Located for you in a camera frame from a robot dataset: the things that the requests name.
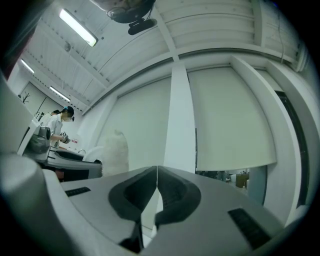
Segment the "white shirt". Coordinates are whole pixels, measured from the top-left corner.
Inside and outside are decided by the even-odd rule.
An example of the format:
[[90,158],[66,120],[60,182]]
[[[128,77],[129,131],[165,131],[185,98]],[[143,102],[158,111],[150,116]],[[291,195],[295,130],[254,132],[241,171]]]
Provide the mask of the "white shirt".
[[41,117],[40,119],[40,124],[43,126],[44,124],[47,123],[48,119],[51,117],[51,113],[48,112],[46,114],[43,115],[43,117]]
[[[61,128],[62,128],[62,121],[61,121],[60,114],[54,114],[51,117],[49,117],[49,119],[45,123],[43,123],[43,126],[50,128],[51,136],[53,134],[60,135]],[[53,147],[57,147],[58,142],[59,141],[57,139],[51,140],[50,145]]]

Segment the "roller blind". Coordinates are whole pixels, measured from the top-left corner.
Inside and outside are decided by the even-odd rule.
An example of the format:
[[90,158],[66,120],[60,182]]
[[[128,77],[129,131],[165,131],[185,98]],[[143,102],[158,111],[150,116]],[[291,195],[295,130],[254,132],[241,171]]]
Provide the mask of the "roller blind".
[[129,148],[129,169],[163,165],[169,118],[171,78],[120,97],[102,129],[98,145],[109,131],[123,132]]
[[199,70],[188,76],[197,128],[197,170],[237,170],[276,162],[264,112],[232,68]]

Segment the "ceiling light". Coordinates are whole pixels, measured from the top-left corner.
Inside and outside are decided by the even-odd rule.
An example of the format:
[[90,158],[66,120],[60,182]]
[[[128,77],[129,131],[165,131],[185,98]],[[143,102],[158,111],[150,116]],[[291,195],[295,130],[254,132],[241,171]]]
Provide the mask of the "ceiling light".
[[57,91],[55,88],[53,88],[52,86],[50,86],[50,89],[52,91],[54,91],[56,94],[58,94],[59,96],[61,96],[62,98],[64,98],[67,102],[70,102],[70,99],[67,98],[66,96],[64,96],[61,92]]
[[25,67],[31,71],[32,74],[35,73],[35,71],[22,59],[21,62],[23,63],[23,65],[25,65]]
[[95,46],[98,39],[90,33],[79,21],[67,10],[62,9],[59,17],[79,34],[91,47]]

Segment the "cable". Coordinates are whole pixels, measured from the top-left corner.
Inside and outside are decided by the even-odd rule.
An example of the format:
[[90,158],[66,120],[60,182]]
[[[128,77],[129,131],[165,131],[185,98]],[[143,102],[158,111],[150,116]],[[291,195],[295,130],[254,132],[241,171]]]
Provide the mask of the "cable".
[[279,38],[280,38],[281,45],[282,45],[282,54],[281,54],[281,64],[282,64],[284,61],[285,46],[284,46],[284,42],[282,41],[281,33],[280,33],[280,10],[279,9],[278,9],[278,20],[279,20],[278,32],[279,32]]
[[44,98],[44,100],[42,101],[40,107],[38,108],[38,110],[36,111],[36,113],[34,114],[34,116],[39,113],[39,110],[40,110],[42,104],[45,102],[46,98],[47,98],[47,96],[46,96],[46,97]]
[[151,7],[151,9],[150,9],[150,12],[149,12],[149,15],[148,15],[148,17],[146,18],[147,20],[150,19],[151,12],[152,12],[152,10],[154,9],[154,6],[155,6],[155,4],[152,5],[152,7]]

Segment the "white machine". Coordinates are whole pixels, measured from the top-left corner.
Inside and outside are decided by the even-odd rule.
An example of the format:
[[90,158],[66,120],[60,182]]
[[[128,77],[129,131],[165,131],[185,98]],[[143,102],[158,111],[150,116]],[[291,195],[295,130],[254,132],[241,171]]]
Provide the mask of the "white machine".
[[[0,109],[7,117],[0,124],[1,195],[44,252],[59,256],[266,255],[290,231],[228,184],[183,170],[147,166],[101,178],[93,178],[89,171],[87,179],[60,183],[46,167],[71,170],[75,163],[89,163],[80,157],[70,160],[70,153],[49,148],[47,159],[47,151],[37,156],[45,166],[36,164],[26,140],[34,134],[46,138],[46,128],[39,127],[6,83],[1,83]],[[144,248],[141,214],[156,188],[163,211],[155,215],[157,234]]]

